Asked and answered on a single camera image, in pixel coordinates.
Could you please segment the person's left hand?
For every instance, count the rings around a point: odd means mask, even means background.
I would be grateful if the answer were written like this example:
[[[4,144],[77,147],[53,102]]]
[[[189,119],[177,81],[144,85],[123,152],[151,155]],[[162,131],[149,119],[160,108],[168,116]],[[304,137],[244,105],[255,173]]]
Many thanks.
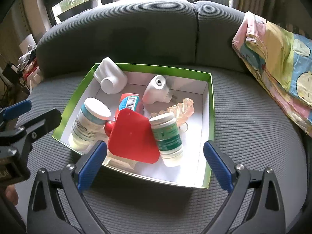
[[[19,202],[19,196],[17,194],[15,185],[9,185],[6,189],[5,189],[5,195],[7,197],[7,199],[12,202],[12,204],[14,206],[17,206],[18,202]]]

